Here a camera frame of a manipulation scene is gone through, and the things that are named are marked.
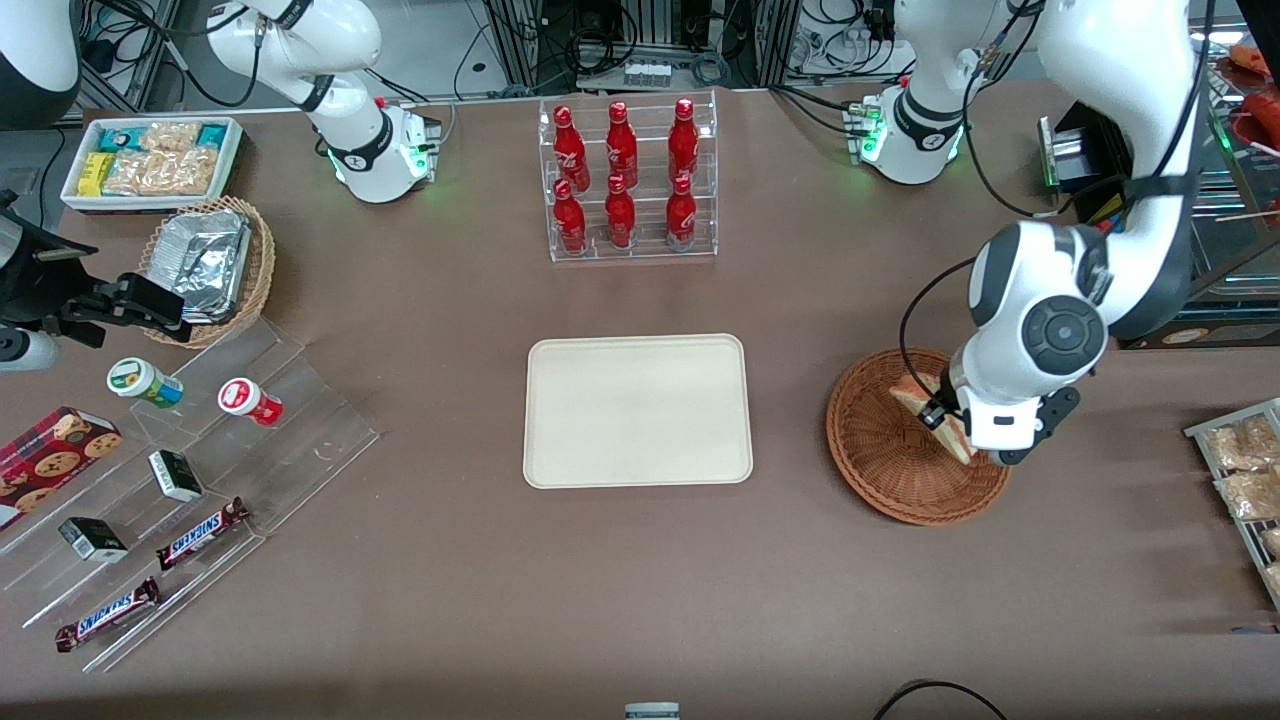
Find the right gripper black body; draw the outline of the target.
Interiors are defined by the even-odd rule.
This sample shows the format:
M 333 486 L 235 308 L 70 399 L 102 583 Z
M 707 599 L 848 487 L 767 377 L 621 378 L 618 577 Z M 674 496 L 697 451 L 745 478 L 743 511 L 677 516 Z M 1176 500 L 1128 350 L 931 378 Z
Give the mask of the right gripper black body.
M 83 259 L 99 249 L 69 241 L 20 218 L 3 196 L 3 325 L 27 331 L 69 331 L 74 323 L 115 322 L 105 282 L 91 275 Z

